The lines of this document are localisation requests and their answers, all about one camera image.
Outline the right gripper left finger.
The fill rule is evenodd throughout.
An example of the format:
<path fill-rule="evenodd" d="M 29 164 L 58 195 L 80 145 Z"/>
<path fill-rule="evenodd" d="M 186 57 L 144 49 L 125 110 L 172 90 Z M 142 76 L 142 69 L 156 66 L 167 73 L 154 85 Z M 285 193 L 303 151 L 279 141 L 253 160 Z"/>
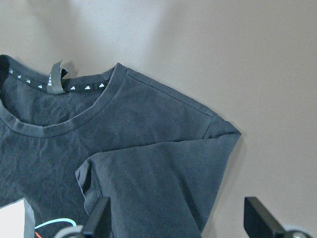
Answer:
<path fill-rule="evenodd" d="M 83 226 L 84 236 L 109 236 L 111 231 L 111 204 L 109 197 L 101 197 Z"/>

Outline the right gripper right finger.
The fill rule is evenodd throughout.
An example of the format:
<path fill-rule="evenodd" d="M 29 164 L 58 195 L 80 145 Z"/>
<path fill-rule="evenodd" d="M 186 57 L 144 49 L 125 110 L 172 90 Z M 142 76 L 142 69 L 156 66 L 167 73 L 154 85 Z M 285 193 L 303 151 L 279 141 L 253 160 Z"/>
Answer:
<path fill-rule="evenodd" d="M 244 198 L 244 230 L 249 238 L 281 238 L 285 229 L 257 197 Z"/>

